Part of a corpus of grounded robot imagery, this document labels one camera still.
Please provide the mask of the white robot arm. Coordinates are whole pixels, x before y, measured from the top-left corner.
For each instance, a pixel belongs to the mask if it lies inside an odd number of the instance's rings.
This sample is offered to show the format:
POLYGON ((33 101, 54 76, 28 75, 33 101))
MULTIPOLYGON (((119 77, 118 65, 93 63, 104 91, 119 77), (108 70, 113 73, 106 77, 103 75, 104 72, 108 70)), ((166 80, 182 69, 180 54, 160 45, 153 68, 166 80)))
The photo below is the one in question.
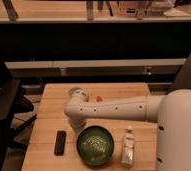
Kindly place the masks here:
POLYGON ((75 129, 88 118, 155 122, 157 171, 191 171, 190 89, 91 102, 88 93, 78 88, 70 91, 64 112, 75 129))

